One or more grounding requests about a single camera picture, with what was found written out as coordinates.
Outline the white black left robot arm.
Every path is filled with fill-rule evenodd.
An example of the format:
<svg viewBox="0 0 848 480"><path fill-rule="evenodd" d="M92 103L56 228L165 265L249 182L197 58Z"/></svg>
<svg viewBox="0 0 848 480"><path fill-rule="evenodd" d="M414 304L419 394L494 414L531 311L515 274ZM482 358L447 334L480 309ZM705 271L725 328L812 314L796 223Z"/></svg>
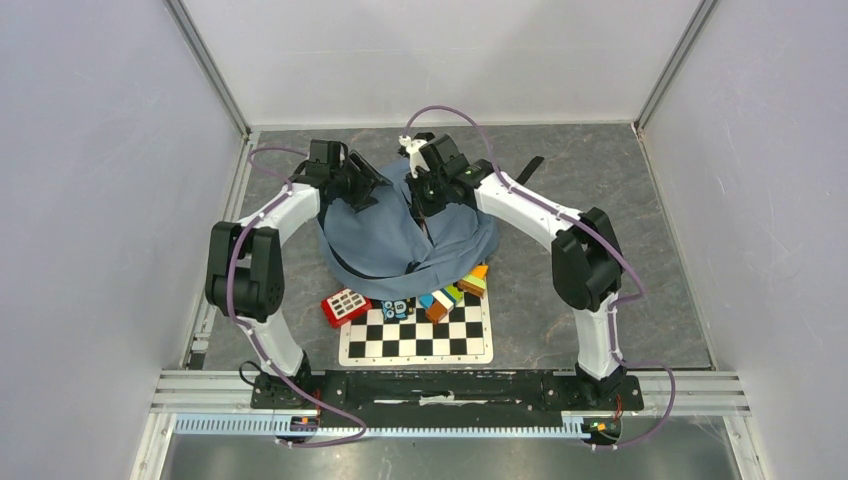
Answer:
<svg viewBox="0 0 848 480"><path fill-rule="evenodd" d="M334 201L360 212L376 204L377 188L391 182L358 152L328 140L311 141L293 174L281 180L281 191L256 212L213 226L205 297L247 337L259 370L278 377L278 397L297 408L312 399L314 381L281 310L282 247L302 225L323 219Z"/></svg>

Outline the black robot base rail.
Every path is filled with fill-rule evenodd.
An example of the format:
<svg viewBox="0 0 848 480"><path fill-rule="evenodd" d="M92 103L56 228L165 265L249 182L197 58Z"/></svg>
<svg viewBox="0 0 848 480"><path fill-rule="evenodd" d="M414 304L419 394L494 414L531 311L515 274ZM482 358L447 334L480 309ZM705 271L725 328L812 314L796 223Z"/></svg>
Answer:
<svg viewBox="0 0 848 480"><path fill-rule="evenodd" d="M596 382L556 370L327 370L246 383L251 408L276 414L276 439L303 446L510 436L612 445L622 416L644 408L638 378L621 373Z"/></svg>

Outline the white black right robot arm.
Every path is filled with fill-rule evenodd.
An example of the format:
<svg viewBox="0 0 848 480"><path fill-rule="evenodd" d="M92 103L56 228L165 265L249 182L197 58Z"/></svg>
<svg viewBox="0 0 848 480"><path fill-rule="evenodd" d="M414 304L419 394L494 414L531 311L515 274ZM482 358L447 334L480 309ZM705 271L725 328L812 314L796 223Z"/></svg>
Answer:
<svg viewBox="0 0 848 480"><path fill-rule="evenodd" d="M591 408L606 406L626 376L615 328L624 268L608 215L551 203L492 162L470 162L448 135L402 135L399 144L409 161L413 212L430 217L450 204L465 205L512 225L549 251L554 289L572 308L577 326L578 396Z"/></svg>

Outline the blue grey backpack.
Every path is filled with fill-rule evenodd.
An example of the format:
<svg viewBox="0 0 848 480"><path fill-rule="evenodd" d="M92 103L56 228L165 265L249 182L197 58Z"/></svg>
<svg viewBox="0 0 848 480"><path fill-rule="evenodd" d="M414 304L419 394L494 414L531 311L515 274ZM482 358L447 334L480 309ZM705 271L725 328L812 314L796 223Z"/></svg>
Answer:
<svg viewBox="0 0 848 480"><path fill-rule="evenodd" d="M361 212L341 199L317 216L320 245L332 275L356 293L376 300L429 294L452 284L498 246L493 216L456 204L418 224L407 203L398 160L382 169L376 204Z"/></svg>

